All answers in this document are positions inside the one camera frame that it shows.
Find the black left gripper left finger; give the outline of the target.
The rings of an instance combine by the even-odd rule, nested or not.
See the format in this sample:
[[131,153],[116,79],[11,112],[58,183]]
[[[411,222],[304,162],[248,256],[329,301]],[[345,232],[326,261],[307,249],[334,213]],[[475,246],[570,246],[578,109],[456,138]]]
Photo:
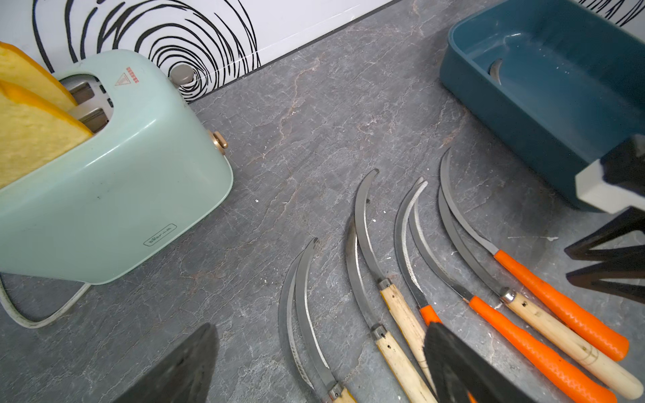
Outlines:
[[215,325],[206,322],[117,402],[205,402],[219,349]]

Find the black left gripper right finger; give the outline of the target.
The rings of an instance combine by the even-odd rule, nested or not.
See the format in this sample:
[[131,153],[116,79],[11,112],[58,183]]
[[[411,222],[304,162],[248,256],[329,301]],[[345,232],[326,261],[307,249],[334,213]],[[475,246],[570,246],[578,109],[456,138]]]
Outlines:
[[424,355],[439,402],[531,402],[441,322],[428,325]]

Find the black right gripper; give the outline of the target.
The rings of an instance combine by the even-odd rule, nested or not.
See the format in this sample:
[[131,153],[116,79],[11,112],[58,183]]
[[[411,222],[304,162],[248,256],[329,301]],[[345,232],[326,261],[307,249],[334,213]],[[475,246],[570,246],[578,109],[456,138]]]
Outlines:
[[633,134],[575,177],[576,196],[605,213],[620,213],[594,233],[566,247],[573,260],[604,261],[571,271],[571,285],[644,303],[644,259],[618,259],[644,251],[643,245],[598,249],[634,231],[644,233],[644,135]]

